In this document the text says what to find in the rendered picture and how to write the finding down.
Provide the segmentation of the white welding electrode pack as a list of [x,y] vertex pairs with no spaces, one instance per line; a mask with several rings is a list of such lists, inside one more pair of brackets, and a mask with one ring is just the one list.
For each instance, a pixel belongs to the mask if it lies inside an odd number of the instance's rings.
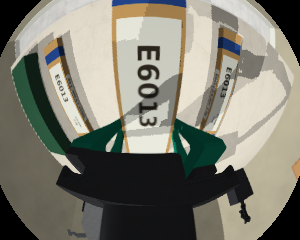
[[112,0],[113,68],[127,153],[168,153],[185,41],[186,0]]
[[44,48],[48,71],[58,99],[73,128],[81,137],[94,131],[81,106],[67,66],[62,38]]

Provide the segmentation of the cream welding electrode pack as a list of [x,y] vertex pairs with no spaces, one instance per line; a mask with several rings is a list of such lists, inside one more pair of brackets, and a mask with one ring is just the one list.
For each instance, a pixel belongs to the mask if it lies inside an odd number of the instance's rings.
[[239,63],[241,36],[222,27],[213,83],[200,130],[215,135],[227,108]]

